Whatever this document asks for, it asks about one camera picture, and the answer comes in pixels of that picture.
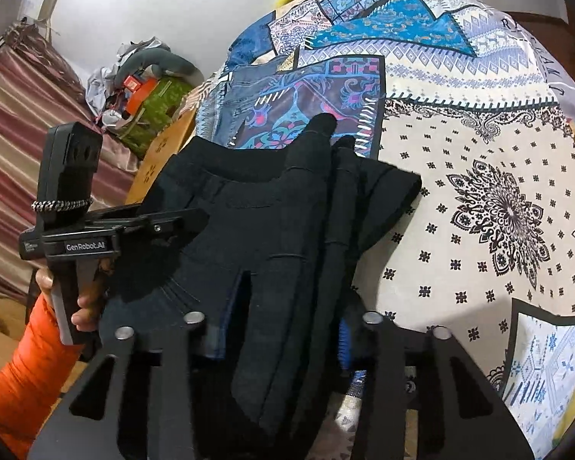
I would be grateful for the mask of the person's left hand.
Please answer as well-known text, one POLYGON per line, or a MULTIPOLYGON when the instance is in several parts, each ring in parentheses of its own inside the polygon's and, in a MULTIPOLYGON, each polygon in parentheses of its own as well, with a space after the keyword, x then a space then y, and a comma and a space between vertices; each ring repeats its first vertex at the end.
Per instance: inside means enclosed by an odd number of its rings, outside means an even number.
MULTIPOLYGON (((105 295, 113 274, 113 262, 110 259, 100 260, 95 270, 85 274, 83 279, 76 280, 77 297, 69 296, 66 305, 72 307, 70 323, 78 332, 93 332, 98 328, 99 320, 107 303, 105 295)), ((53 291, 56 287, 54 274, 48 267, 42 267, 35 273, 35 280, 40 293, 51 309, 55 309, 53 291)))

